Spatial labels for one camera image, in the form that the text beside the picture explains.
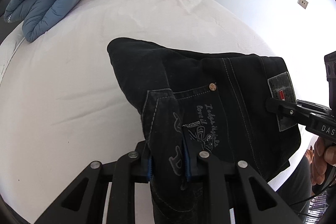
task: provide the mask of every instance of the blue comforter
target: blue comforter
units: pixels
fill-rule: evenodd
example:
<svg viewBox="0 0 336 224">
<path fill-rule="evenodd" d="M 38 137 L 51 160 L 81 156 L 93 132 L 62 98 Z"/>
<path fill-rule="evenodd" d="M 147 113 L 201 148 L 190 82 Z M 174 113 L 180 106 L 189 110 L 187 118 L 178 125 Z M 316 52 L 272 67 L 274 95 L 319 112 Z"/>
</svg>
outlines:
<svg viewBox="0 0 336 224">
<path fill-rule="evenodd" d="M 57 24 L 80 0 L 11 0 L 4 13 L 6 22 L 24 19 L 23 34 L 28 42 Z"/>
</svg>

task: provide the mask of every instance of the wall socket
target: wall socket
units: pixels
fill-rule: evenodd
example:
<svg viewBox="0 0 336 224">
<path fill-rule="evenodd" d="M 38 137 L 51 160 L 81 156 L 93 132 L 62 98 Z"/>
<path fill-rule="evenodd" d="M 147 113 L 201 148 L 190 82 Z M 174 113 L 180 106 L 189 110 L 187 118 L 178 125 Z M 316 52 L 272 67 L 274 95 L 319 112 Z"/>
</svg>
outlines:
<svg viewBox="0 0 336 224">
<path fill-rule="evenodd" d="M 298 2 L 303 8 L 307 8 L 308 1 L 307 0 L 298 0 Z"/>
</svg>

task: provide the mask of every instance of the white bed sheet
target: white bed sheet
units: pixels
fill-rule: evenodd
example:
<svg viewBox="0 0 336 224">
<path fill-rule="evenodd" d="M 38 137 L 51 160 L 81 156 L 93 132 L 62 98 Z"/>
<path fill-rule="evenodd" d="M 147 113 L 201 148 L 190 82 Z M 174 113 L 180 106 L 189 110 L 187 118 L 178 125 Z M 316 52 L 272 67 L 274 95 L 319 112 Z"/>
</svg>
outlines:
<svg viewBox="0 0 336 224">
<path fill-rule="evenodd" d="M 117 37 L 274 56 L 213 0 L 81 0 L 33 43 L 19 25 L 0 46 L 0 193 L 30 223 L 88 163 L 117 160 L 143 140 L 140 116 L 121 92 L 106 51 Z M 301 135 L 291 167 L 270 182 L 275 190 L 309 144 L 311 134 Z M 136 221 L 154 222 L 148 185 L 136 187 Z"/>
</svg>

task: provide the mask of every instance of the metal screw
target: metal screw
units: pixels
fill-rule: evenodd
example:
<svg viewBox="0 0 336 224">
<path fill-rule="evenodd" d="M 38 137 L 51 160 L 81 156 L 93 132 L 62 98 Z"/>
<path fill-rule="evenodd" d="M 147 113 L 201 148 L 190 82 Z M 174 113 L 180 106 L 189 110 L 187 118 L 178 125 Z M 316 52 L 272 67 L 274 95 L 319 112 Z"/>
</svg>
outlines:
<svg viewBox="0 0 336 224">
<path fill-rule="evenodd" d="M 241 168 L 246 168 L 248 166 L 247 162 L 244 160 L 238 161 L 238 166 Z"/>
<path fill-rule="evenodd" d="M 199 152 L 199 156 L 201 158 L 206 159 L 206 158 L 208 158 L 210 156 L 210 154 L 207 151 L 201 151 L 201 152 Z"/>
<path fill-rule="evenodd" d="M 136 159 L 136 158 L 139 156 L 139 153 L 136 152 L 136 151 L 132 151 L 132 152 L 129 152 L 129 153 L 128 153 L 128 156 L 129 156 L 131 159 Z"/>
<path fill-rule="evenodd" d="M 99 168 L 99 166 L 100 166 L 100 162 L 98 162 L 98 161 L 93 161 L 93 162 L 91 162 L 91 164 L 90 164 L 90 167 L 91 167 L 92 169 L 97 169 L 97 168 Z"/>
</svg>

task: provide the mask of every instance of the black cable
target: black cable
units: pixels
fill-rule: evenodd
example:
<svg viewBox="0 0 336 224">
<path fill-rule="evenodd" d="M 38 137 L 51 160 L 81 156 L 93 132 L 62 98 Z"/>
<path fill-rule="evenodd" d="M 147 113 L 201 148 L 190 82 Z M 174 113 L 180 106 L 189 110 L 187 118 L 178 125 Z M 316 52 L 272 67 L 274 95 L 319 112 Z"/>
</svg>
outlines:
<svg viewBox="0 0 336 224">
<path fill-rule="evenodd" d="M 317 197 L 318 195 L 322 194 L 327 188 L 329 188 L 329 187 L 331 186 L 331 184 L 335 181 L 335 179 L 336 179 L 336 175 L 335 175 L 334 178 L 331 180 L 331 182 L 330 182 L 326 187 L 324 187 L 319 193 L 317 193 L 317 194 L 311 196 L 310 198 L 306 198 L 306 199 L 304 199 L 304 200 L 302 200 L 302 201 L 299 201 L 299 202 L 290 204 L 289 206 L 297 205 L 297 204 L 300 204 L 300 203 L 302 203 L 302 202 L 306 202 L 306 201 L 308 201 L 308 200 L 311 200 L 312 198 Z"/>
<path fill-rule="evenodd" d="M 310 218 L 320 218 L 320 216 L 312 216 L 312 215 L 305 214 L 305 213 L 299 213 L 299 212 L 294 212 L 294 213 L 296 213 L 296 214 L 298 214 L 298 215 L 308 216 L 308 217 L 310 217 Z"/>
</svg>

